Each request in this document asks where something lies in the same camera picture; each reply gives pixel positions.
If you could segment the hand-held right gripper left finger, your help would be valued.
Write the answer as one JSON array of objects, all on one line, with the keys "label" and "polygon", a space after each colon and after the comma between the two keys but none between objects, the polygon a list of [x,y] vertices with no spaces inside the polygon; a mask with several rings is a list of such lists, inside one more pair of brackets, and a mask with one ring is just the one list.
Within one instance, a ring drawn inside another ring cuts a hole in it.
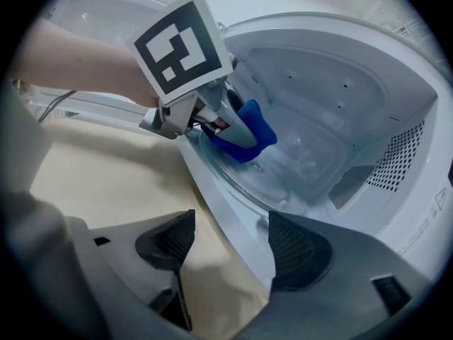
[{"label": "hand-held right gripper left finger", "polygon": [[193,209],[97,229],[67,221],[110,331],[191,331],[180,270],[195,241]]}]

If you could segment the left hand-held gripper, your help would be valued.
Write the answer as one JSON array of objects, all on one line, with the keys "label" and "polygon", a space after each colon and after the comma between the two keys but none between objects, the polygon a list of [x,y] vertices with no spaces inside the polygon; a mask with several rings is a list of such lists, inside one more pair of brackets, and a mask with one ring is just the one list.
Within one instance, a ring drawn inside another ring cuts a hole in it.
[{"label": "left hand-held gripper", "polygon": [[133,36],[133,55],[159,98],[152,119],[140,126],[171,140],[188,130],[201,87],[201,123],[218,138],[240,148],[258,144],[239,117],[244,101],[224,81],[233,65],[206,0],[177,0],[155,13]]}]

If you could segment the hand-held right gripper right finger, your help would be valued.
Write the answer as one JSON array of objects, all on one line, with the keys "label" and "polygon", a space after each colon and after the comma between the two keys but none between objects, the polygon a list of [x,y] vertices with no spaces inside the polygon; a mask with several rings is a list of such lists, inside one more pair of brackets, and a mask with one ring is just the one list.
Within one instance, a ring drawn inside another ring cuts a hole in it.
[{"label": "hand-held right gripper right finger", "polygon": [[267,323],[279,339],[352,339],[430,287],[373,236],[307,217],[269,214],[275,261]]}]

